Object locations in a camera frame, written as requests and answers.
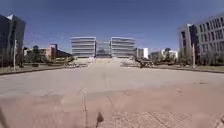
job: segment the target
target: curb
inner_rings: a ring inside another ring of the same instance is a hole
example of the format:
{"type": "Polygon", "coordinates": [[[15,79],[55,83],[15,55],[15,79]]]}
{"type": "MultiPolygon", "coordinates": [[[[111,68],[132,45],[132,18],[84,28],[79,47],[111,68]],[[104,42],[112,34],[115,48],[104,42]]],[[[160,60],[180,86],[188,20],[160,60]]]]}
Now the curb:
{"type": "Polygon", "coordinates": [[[0,73],[0,76],[2,76],[2,75],[20,74],[20,73],[29,73],[29,72],[38,72],[38,71],[47,71],[47,70],[56,70],[56,69],[64,69],[64,67],[55,67],[55,68],[47,68],[47,69],[33,69],[33,70],[16,71],[16,72],[4,72],[4,73],[0,73]]]}
{"type": "Polygon", "coordinates": [[[193,72],[209,72],[209,73],[224,74],[224,71],[217,71],[217,70],[188,69],[188,68],[167,68],[167,67],[150,67],[150,68],[154,68],[154,69],[168,69],[168,70],[183,70],[183,71],[193,71],[193,72]]]}

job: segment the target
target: concrete plaza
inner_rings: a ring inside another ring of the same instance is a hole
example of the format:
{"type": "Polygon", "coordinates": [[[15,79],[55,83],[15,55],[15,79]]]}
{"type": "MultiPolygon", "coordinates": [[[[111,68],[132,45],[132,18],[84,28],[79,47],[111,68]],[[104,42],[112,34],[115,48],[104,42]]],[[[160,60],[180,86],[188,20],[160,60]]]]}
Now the concrete plaza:
{"type": "Polygon", "coordinates": [[[223,74],[126,68],[119,59],[91,62],[87,68],[0,76],[0,105],[8,124],[92,128],[101,112],[101,128],[220,125],[223,74]]]}

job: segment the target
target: sky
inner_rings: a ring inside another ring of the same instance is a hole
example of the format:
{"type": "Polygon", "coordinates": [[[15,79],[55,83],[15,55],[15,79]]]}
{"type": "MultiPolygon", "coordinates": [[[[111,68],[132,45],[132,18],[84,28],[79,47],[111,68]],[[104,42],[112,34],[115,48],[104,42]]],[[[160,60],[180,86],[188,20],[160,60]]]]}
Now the sky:
{"type": "Polygon", "coordinates": [[[130,37],[136,47],[178,50],[178,28],[224,11],[224,0],[0,0],[0,14],[26,22],[24,46],[56,43],[71,52],[70,38],[130,37]]]}

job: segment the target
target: tall building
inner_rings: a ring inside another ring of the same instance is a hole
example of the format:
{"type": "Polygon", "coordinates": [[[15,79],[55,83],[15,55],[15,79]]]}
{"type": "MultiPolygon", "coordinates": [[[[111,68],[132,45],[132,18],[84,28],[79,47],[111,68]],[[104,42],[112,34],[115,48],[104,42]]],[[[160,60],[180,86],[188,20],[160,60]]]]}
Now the tall building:
{"type": "Polygon", "coordinates": [[[110,45],[112,57],[128,58],[134,56],[135,40],[132,38],[112,37],[110,45]]]}
{"type": "Polygon", "coordinates": [[[135,58],[143,58],[144,57],[144,49],[143,48],[135,48],[134,49],[134,57],[135,58]]]}
{"type": "Polygon", "coordinates": [[[97,42],[96,44],[96,56],[97,58],[110,58],[110,42],[97,42]]]}
{"type": "Polygon", "coordinates": [[[7,59],[9,27],[10,20],[0,15],[0,65],[3,65],[6,60],[9,61],[7,59]]]}
{"type": "Polygon", "coordinates": [[[72,55],[79,58],[95,57],[96,37],[72,37],[72,55]]]}
{"type": "Polygon", "coordinates": [[[201,63],[205,60],[213,63],[216,58],[224,59],[224,12],[194,25],[185,25],[179,31],[179,38],[180,49],[185,49],[188,60],[192,60],[192,53],[201,63]]]}
{"type": "Polygon", "coordinates": [[[200,48],[197,36],[197,27],[195,25],[186,24],[182,26],[179,31],[179,46],[181,55],[185,56],[189,62],[192,62],[194,54],[195,59],[198,60],[200,48]]]}
{"type": "Polygon", "coordinates": [[[23,61],[22,47],[26,23],[15,15],[8,16],[7,18],[0,17],[0,52],[1,56],[3,56],[2,63],[4,65],[12,65],[15,52],[16,63],[21,64],[23,61]]]}

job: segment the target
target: office building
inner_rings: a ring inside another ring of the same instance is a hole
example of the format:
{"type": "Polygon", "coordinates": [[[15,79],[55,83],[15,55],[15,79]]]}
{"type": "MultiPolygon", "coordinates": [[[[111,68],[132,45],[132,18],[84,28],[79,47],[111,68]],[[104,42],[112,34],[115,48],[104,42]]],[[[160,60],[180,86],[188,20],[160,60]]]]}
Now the office building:
{"type": "Polygon", "coordinates": [[[110,45],[112,57],[129,58],[134,56],[135,40],[132,38],[112,37],[110,45]]]}
{"type": "Polygon", "coordinates": [[[111,58],[110,42],[96,43],[96,58],[111,58]]]}
{"type": "Polygon", "coordinates": [[[7,18],[0,16],[0,26],[1,64],[12,65],[14,52],[16,54],[16,64],[22,64],[25,22],[14,15],[7,18]]]}
{"type": "Polygon", "coordinates": [[[217,58],[224,59],[224,12],[211,16],[193,25],[185,25],[179,30],[180,49],[184,49],[187,59],[211,64],[217,58]]]}
{"type": "Polygon", "coordinates": [[[5,65],[7,59],[7,46],[10,20],[0,15],[0,65],[5,65]]]}
{"type": "Polygon", "coordinates": [[[72,55],[78,58],[95,57],[96,37],[72,37],[72,55]]]}
{"type": "MultiPolygon", "coordinates": [[[[32,62],[32,51],[33,49],[24,50],[24,61],[26,63],[32,62]]],[[[57,58],[67,58],[72,56],[70,53],[59,50],[57,44],[50,44],[48,48],[39,48],[39,53],[41,59],[39,61],[43,61],[43,59],[51,61],[57,58]]]]}
{"type": "MultiPolygon", "coordinates": [[[[174,60],[178,59],[178,52],[174,51],[174,50],[170,50],[169,51],[170,57],[172,57],[174,60]]],[[[160,61],[164,61],[166,59],[167,56],[167,52],[165,51],[165,49],[159,50],[159,51],[154,51],[150,53],[150,59],[153,62],[160,62],[160,61]]]]}
{"type": "Polygon", "coordinates": [[[180,56],[185,56],[189,62],[192,62],[194,54],[195,59],[198,60],[200,48],[197,36],[197,27],[195,25],[186,24],[182,26],[179,31],[180,56]]]}
{"type": "Polygon", "coordinates": [[[134,57],[135,58],[143,58],[144,57],[144,49],[143,48],[135,48],[134,49],[134,57]]]}

